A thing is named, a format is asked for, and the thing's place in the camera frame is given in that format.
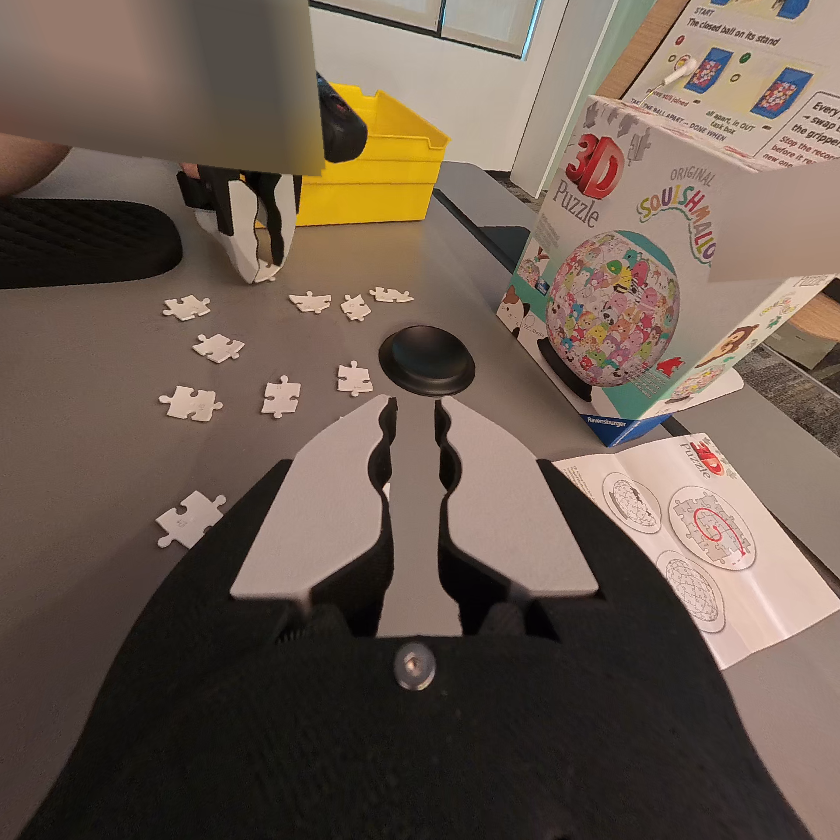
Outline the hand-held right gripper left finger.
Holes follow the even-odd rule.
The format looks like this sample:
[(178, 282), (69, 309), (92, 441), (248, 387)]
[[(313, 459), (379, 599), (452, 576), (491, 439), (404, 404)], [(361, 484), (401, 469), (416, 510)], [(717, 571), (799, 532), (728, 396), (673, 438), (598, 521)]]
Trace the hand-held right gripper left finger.
[(377, 395), (291, 461), (232, 584), (237, 602), (334, 606), (352, 631), (376, 631), (394, 573), (385, 485), (396, 399)]

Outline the black quilted pad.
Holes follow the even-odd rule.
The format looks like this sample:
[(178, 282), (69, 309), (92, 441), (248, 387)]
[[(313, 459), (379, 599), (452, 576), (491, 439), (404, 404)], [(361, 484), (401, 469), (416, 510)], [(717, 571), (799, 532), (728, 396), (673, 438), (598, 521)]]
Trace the black quilted pad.
[(182, 240), (160, 209), (78, 198), (1, 199), (3, 290), (108, 284), (177, 267)]

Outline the printed instruction sheet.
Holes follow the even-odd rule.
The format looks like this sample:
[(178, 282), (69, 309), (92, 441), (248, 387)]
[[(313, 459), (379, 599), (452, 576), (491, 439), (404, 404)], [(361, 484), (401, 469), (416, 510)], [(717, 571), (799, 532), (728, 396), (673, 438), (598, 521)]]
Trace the printed instruction sheet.
[(688, 2), (623, 100), (763, 165), (835, 160), (839, 2)]

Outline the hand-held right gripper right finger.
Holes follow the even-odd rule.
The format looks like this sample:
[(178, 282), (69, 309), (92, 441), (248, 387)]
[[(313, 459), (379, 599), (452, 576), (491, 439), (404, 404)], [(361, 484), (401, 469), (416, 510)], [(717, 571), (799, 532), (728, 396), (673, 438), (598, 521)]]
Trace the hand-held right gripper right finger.
[(453, 396), (436, 403), (438, 476), (444, 487), (438, 578), (463, 631), (490, 610), (525, 612), (540, 599), (584, 597), (596, 578), (536, 456), (520, 440)]

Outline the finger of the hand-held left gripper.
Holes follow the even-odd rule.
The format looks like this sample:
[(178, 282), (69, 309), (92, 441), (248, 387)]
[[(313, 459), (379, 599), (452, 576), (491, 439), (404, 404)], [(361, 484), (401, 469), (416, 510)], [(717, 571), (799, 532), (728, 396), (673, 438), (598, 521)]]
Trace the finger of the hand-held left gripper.
[(258, 212), (259, 199), (246, 182), (239, 178), (221, 181), (217, 198), (219, 240), (231, 265), (248, 284), (266, 279), (266, 263), (259, 258), (256, 234)]
[(301, 202), (300, 175), (260, 174), (260, 257), (278, 269), (289, 255)]

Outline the yellow plastic bin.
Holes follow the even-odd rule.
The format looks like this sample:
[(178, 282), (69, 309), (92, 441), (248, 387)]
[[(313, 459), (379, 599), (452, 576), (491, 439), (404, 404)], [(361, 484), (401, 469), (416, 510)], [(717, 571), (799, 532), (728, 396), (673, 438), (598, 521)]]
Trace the yellow plastic bin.
[(365, 122), (367, 142), (355, 160), (302, 179), (297, 225), (424, 220), (450, 138), (384, 91), (333, 87)]

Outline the colourful puzzle box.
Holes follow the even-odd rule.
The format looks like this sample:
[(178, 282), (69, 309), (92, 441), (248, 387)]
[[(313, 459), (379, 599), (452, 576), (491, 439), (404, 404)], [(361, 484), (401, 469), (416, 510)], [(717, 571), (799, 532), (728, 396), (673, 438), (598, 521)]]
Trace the colourful puzzle box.
[(497, 316), (605, 446), (633, 440), (738, 390), (838, 276), (834, 186), (590, 96)]

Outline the white printed leaflet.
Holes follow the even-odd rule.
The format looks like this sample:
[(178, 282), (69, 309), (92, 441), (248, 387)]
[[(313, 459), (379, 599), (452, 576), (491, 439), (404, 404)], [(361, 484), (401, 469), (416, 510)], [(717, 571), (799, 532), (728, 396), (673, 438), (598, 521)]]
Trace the white printed leaflet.
[(838, 612), (837, 595), (708, 436), (553, 466), (647, 555), (720, 669)]

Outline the person's left forearm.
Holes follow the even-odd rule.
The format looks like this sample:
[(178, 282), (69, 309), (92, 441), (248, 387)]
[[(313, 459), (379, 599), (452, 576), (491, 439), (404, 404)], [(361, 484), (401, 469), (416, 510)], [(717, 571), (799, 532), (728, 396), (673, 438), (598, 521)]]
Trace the person's left forearm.
[(70, 146), (1, 133), (1, 197), (41, 183), (66, 159)]

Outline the wooden easel board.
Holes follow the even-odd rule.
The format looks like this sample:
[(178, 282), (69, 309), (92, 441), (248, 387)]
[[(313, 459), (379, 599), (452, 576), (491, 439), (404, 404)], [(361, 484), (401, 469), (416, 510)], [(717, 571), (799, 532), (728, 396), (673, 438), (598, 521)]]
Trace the wooden easel board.
[(595, 94), (604, 98), (622, 98), (687, 5), (688, 1), (657, 1)]

